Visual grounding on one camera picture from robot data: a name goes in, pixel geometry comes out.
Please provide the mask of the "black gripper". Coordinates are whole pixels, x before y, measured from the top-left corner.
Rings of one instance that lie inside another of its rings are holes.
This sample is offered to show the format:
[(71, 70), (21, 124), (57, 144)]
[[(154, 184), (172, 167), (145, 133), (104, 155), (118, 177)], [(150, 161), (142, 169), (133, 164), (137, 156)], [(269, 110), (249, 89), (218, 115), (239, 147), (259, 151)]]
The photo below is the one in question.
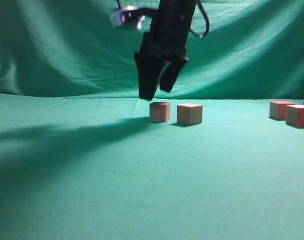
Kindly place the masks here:
[(139, 98), (153, 100), (159, 85), (171, 92), (189, 63), (186, 42), (196, 7), (195, 0), (161, 0), (150, 30), (143, 34), (139, 52), (134, 53)]

